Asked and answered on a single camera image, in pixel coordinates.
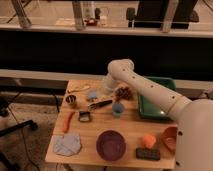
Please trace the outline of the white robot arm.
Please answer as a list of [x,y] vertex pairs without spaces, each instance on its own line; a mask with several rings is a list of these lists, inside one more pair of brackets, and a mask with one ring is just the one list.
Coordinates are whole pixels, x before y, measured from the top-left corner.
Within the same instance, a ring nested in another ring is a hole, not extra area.
[[213,100],[190,100],[134,72],[130,59],[113,60],[102,92],[111,94],[120,81],[158,106],[178,125],[174,171],[213,171]]

